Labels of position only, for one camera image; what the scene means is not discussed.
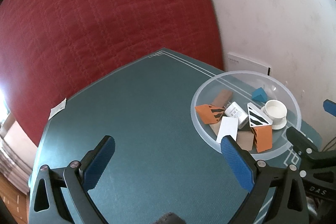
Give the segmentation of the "white paper card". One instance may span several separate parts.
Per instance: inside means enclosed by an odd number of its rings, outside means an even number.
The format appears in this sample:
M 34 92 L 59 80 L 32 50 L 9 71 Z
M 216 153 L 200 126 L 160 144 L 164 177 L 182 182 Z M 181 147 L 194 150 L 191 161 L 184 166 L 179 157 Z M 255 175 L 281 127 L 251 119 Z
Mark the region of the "white paper card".
M 60 102 L 58 105 L 56 105 L 55 107 L 53 107 L 50 110 L 49 120 L 51 118 L 53 118 L 57 113 L 59 113 L 60 111 L 64 110 L 65 107 L 66 107 L 66 103 L 67 103 L 67 99 L 64 98 L 64 100 L 62 100 L 62 102 Z

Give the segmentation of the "red quilted sofa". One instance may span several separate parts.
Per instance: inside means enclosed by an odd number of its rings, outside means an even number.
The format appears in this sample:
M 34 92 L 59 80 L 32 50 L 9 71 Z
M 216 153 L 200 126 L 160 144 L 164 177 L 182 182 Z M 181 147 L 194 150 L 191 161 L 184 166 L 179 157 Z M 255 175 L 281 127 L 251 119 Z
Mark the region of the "red quilted sofa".
M 212 0 L 1 3 L 1 89 L 34 144 L 62 100 L 161 48 L 223 68 Z

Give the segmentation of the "plain orange block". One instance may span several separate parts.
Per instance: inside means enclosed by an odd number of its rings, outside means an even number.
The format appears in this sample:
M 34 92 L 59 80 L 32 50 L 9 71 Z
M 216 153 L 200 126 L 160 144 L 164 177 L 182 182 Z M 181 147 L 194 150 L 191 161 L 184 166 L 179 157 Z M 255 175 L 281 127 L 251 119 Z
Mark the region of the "plain orange block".
M 254 134 L 254 144 L 258 153 L 272 148 L 272 126 L 257 126 L 251 128 Z

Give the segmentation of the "white grey triangle block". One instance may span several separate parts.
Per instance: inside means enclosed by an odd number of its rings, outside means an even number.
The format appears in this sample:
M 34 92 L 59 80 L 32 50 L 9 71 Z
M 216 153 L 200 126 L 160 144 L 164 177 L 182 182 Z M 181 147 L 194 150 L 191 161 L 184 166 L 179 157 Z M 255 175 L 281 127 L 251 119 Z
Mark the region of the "white grey triangle block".
M 216 142 L 221 143 L 225 136 L 231 136 L 232 139 L 236 141 L 238 135 L 238 124 L 239 120 L 237 118 L 223 117 L 220 122 Z

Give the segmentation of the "light wooden block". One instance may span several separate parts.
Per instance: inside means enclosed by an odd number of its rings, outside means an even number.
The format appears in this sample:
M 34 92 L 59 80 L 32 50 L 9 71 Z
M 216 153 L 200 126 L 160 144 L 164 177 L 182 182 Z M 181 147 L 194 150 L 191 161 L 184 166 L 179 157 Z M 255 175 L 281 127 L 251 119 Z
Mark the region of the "light wooden block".
M 251 151 L 254 143 L 254 134 L 251 131 L 238 131 L 236 143 L 246 151 Z

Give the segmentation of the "white charger adapter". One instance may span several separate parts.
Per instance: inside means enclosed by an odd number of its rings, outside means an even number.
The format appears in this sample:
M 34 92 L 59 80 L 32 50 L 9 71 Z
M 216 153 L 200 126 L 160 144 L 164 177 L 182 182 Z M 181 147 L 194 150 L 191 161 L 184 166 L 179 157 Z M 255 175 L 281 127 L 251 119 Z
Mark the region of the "white charger adapter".
M 238 129 L 242 129 L 248 122 L 248 114 L 236 102 L 232 102 L 224 111 L 227 117 L 238 119 Z

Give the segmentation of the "teal table mat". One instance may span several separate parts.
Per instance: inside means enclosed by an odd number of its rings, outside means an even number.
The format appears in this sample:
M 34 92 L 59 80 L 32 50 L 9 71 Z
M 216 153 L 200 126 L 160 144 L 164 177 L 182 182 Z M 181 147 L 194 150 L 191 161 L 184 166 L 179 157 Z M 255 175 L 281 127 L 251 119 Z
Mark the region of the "teal table mat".
M 321 136 L 301 117 L 297 100 L 280 82 L 255 72 L 228 72 L 162 49 L 78 92 L 51 118 L 34 172 L 80 160 L 110 135 L 112 159 L 89 195 L 109 223 L 153 223 L 173 212 L 187 223 L 227 223 L 247 195 L 195 107 L 231 90 L 242 108 L 252 92 L 288 109 L 288 126 L 316 146 Z

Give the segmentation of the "white wall panel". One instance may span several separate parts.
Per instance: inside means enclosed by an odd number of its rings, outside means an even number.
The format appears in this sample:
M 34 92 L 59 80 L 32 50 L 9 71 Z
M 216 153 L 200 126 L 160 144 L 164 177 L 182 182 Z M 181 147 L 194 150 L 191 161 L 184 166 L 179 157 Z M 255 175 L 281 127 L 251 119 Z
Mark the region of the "white wall panel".
M 227 53 L 226 71 L 254 71 L 270 75 L 271 67 L 260 62 L 253 61 L 236 53 Z

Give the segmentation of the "brown wooden block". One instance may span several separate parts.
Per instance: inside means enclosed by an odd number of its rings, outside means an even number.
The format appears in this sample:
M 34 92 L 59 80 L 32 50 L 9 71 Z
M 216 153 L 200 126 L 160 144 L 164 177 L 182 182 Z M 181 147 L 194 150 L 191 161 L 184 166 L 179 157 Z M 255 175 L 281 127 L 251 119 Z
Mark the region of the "brown wooden block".
M 211 105 L 220 108 L 226 108 L 230 100 L 233 97 L 233 92 L 230 90 L 221 90 L 221 92 L 215 97 Z

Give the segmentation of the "white ceramic cup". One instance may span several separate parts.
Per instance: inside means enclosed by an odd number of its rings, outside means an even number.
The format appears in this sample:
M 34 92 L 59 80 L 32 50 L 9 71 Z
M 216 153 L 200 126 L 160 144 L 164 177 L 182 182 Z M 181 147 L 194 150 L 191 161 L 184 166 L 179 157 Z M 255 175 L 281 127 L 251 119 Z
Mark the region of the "white ceramic cup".
M 286 126 L 288 110 L 279 100 L 269 100 L 261 108 L 262 112 L 272 120 L 272 129 L 280 130 Z

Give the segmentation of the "white black striped triangle block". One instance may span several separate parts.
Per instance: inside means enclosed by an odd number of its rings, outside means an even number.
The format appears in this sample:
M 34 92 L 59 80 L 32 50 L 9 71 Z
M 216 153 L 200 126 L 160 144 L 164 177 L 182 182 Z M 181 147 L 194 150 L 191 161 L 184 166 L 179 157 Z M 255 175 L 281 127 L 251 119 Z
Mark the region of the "white black striped triangle block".
M 247 103 L 249 126 L 260 127 L 260 126 L 271 126 L 273 121 L 257 106 L 252 102 Z

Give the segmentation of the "orange black striped block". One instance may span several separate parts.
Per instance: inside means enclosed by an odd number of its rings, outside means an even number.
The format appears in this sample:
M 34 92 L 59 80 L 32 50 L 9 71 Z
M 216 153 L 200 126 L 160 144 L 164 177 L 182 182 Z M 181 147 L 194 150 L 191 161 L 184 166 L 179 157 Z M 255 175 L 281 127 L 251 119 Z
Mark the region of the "orange black striped block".
M 225 109 L 222 107 L 204 104 L 195 106 L 195 111 L 204 124 L 216 124 L 222 118 Z

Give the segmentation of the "blue block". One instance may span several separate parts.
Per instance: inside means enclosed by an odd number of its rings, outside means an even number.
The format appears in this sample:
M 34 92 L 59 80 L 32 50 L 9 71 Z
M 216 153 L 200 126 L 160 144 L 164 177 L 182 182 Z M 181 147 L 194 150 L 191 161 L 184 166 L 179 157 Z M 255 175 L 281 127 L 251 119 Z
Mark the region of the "blue block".
M 268 100 L 268 96 L 263 88 L 257 88 L 252 92 L 251 95 L 252 100 L 266 103 Z

